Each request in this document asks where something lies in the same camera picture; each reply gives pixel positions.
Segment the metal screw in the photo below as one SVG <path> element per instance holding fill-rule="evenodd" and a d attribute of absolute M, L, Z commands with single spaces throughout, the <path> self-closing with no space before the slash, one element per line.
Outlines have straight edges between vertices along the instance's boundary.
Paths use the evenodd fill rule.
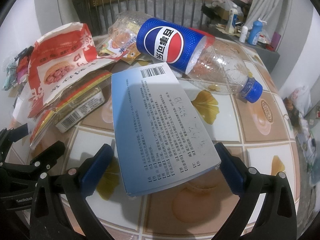
<path fill-rule="evenodd" d="M 279 176 L 280 176 L 280 178 L 284 179 L 285 178 L 285 173 L 281 171 L 281 172 L 279 172 Z"/>
<path fill-rule="evenodd" d="M 248 169 L 248 171 L 251 173 L 251 174 L 256 174 L 257 173 L 257 170 L 254 168 L 254 167 L 250 167 Z"/>
<path fill-rule="evenodd" d="M 44 172 L 44 173 L 41 173 L 40 178 L 44 179 L 46 176 L 47 176 L 47 173 Z"/>
<path fill-rule="evenodd" d="M 72 169 L 70 169 L 70 170 L 68 171 L 68 174 L 69 174 L 69 175 L 75 175 L 76 173 L 77 173 L 77 170 L 74 169 L 74 168 L 72 168 Z"/>

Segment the food wrapper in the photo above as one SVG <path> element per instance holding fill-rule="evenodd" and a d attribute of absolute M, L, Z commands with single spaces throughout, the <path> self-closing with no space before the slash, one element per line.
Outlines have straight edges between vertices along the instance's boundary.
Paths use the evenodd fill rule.
<path fill-rule="evenodd" d="M 107 53 L 111 56 L 113 55 L 114 57 L 118 57 L 118 55 L 121 55 L 124 52 L 126 52 L 126 54 L 121 59 L 130 65 L 140 55 L 140 52 L 137 50 L 137 46 L 135 44 L 130 45 L 126 50 L 116 45 L 116 43 L 110 37 L 106 38 L 100 50 L 100 53 Z"/>
<path fill-rule="evenodd" d="M 66 89 L 59 99 L 47 106 L 36 117 L 28 119 L 31 149 L 36 147 L 50 125 L 55 125 L 61 133 L 64 133 L 103 105 L 110 96 L 106 95 L 106 90 L 103 91 L 103 89 L 110 86 L 109 71 L 91 72 Z"/>
<path fill-rule="evenodd" d="M 86 24 L 69 23 L 42 36 L 35 43 L 28 66 L 35 117 L 87 73 L 121 59 L 127 51 L 99 57 Z"/>

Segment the curtain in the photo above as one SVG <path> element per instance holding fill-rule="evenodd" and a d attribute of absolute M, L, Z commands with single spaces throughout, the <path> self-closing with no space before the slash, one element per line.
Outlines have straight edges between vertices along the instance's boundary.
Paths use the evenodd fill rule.
<path fill-rule="evenodd" d="M 250 30 L 252 29 L 253 22 L 260 18 L 261 20 L 268 22 L 264 29 L 268 29 L 268 35 L 272 38 L 278 23 L 282 3 L 283 0 L 253 0 L 247 21 L 244 25 Z"/>

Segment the plastic bottle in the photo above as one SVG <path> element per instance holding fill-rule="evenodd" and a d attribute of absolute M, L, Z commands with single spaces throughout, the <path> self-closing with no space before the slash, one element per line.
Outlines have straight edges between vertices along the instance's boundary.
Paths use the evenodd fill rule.
<path fill-rule="evenodd" d="M 247 38 L 247 33 L 248 33 L 248 27 L 247 26 L 242 26 L 241 35 L 240 35 L 240 38 L 239 38 L 240 42 L 245 43 L 245 39 Z"/>
<path fill-rule="evenodd" d="M 252 30 L 251 30 L 250 35 L 248 37 L 248 43 L 249 44 L 257 45 L 258 38 L 260 36 L 260 32 L 261 32 L 262 27 L 263 27 L 263 23 L 267 23 L 267 22 L 260 20 L 260 18 L 258 18 L 257 21 L 253 22 Z"/>
<path fill-rule="evenodd" d="M 226 27 L 226 32 L 234 34 L 236 32 L 236 20 L 238 17 L 237 5 L 233 4 L 232 8 L 229 11 L 229 20 Z"/>
<path fill-rule="evenodd" d="M 240 93 L 251 103 L 262 94 L 238 52 L 223 41 L 141 12 L 119 14 L 108 33 L 119 47 L 167 62 L 214 93 Z"/>

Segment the blue bottle cap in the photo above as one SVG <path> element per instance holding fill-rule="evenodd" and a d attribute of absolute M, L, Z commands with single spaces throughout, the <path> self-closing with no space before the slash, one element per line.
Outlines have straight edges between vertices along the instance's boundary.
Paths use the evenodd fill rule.
<path fill-rule="evenodd" d="M 249 78 L 240 95 L 250 103 L 256 102 L 262 94 L 262 85 L 254 78 Z"/>

